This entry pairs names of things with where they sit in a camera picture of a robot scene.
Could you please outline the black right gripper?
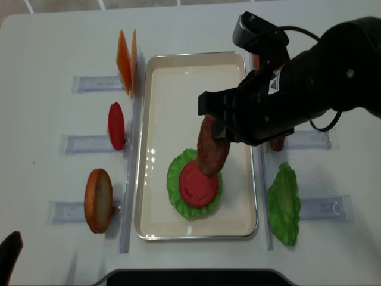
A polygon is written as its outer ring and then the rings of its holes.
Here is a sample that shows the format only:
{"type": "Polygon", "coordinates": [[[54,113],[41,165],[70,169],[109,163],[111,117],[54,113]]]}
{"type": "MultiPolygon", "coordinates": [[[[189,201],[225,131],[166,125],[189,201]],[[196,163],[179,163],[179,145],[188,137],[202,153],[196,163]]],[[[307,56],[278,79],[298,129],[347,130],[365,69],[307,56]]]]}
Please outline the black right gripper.
{"type": "Polygon", "coordinates": [[[214,140],[259,145],[296,125],[297,72],[290,64],[271,71],[266,66],[250,72],[235,88],[203,92],[198,115],[223,116],[211,126],[214,140]]]}

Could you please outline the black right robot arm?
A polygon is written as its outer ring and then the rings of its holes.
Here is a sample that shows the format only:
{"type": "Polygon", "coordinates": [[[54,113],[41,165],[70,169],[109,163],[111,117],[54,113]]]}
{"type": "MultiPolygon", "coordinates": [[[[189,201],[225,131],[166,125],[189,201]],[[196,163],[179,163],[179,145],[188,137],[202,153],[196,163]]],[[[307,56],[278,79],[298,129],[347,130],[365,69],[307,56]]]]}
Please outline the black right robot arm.
{"type": "Polygon", "coordinates": [[[198,147],[212,141],[257,146],[293,134],[327,110],[337,115],[361,107],[380,116],[380,19],[337,24],[294,58],[287,32],[249,12],[239,16],[236,46],[259,56],[260,67],[236,87],[204,92],[198,113],[204,123],[198,147]]]}

